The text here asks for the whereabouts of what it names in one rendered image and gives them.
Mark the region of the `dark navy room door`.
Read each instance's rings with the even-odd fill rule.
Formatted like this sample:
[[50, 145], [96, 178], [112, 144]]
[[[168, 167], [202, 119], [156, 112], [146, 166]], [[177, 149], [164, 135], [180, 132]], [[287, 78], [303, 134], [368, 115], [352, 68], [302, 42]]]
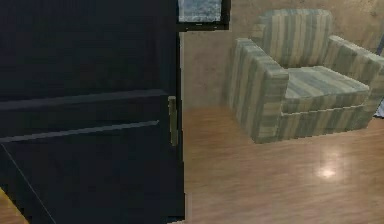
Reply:
[[177, 0], [0, 0], [0, 188], [29, 224], [185, 216]]

